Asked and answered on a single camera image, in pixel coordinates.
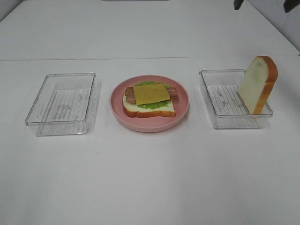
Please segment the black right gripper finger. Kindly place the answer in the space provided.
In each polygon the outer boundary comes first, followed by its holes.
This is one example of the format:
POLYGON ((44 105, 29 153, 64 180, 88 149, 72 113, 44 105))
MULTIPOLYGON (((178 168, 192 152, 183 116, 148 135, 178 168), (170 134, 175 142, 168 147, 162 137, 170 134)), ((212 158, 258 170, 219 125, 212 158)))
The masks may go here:
POLYGON ((294 0, 285 0, 284 11, 286 13, 290 12, 294 8, 294 0))
POLYGON ((243 0, 234 0, 234 2, 233 2, 234 10, 239 10, 242 3, 243 3, 243 0))

